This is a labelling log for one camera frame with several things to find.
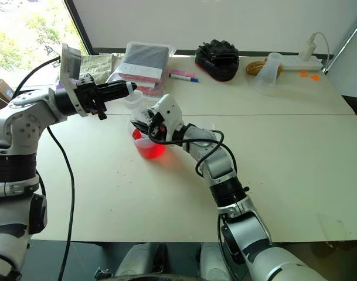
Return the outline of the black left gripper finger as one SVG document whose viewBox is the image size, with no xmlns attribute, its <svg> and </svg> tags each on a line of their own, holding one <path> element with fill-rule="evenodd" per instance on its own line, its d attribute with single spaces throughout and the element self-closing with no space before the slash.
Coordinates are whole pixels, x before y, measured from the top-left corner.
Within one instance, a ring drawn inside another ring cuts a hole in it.
<svg viewBox="0 0 357 281">
<path fill-rule="evenodd" d="M 121 90 L 109 90 L 109 89 L 102 89 L 97 91 L 98 96 L 102 102 L 109 102 L 113 100 L 118 100 L 129 95 L 129 91 L 126 89 Z"/>
<path fill-rule="evenodd" d="M 137 89 L 136 83 L 130 81 L 112 81 L 110 83 L 104 83 L 97 85 L 98 90 L 109 89 L 109 90 L 121 90 L 127 89 L 129 92 L 133 92 Z"/>
</svg>

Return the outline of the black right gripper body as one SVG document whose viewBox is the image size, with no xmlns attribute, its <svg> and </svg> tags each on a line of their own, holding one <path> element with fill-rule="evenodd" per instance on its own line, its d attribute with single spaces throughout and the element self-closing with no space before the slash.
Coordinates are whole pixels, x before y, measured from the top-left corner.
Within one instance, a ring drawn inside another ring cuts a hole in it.
<svg viewBox="0 0 357 281">
<path fill-rule="evenodd" d="M 166 145 L 167 128 L 164 124 L 164 118 L 160 113 L 156 113 L 148 126 L 148 137 L 154 143 Z"/>
</svg>

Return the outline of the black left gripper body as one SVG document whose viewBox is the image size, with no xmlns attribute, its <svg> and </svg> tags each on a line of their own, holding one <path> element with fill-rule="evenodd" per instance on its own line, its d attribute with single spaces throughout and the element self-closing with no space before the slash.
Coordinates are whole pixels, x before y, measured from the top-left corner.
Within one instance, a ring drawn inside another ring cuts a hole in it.
<svg viewBox="0 0 357 281">
<path fill-rule="evenodd" d="M 75 93 L 85 113 L 97 115 L 99 120 L 106 119 L 104 98 L 94 78 L 90 74 L 85 74 L 79 78 L 76 85 Z"/>
</svg>

